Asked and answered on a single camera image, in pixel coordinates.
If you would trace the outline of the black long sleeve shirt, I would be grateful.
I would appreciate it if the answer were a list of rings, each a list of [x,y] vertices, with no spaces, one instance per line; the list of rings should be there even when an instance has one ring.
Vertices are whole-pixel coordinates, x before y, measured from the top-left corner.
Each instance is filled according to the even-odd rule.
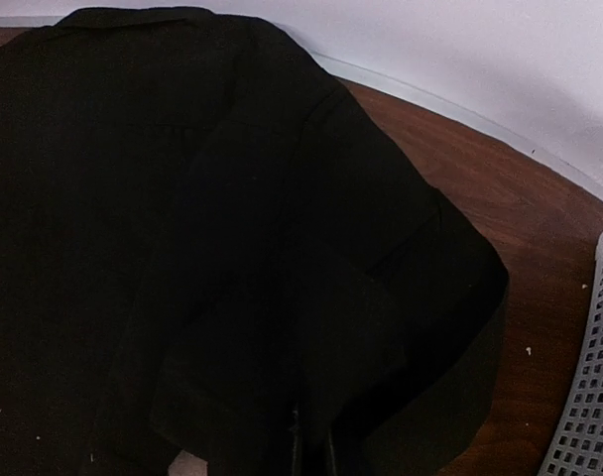
[[[91,8],[0,47],[0,475],[430,475],[509,275],[284,31]]]

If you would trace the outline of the white perforated plastic basket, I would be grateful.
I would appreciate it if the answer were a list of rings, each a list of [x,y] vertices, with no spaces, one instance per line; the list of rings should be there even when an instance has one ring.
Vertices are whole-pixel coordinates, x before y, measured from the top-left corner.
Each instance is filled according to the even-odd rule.
[[[541,475],[603,476],[603,232],[595,265],[577,367]]]

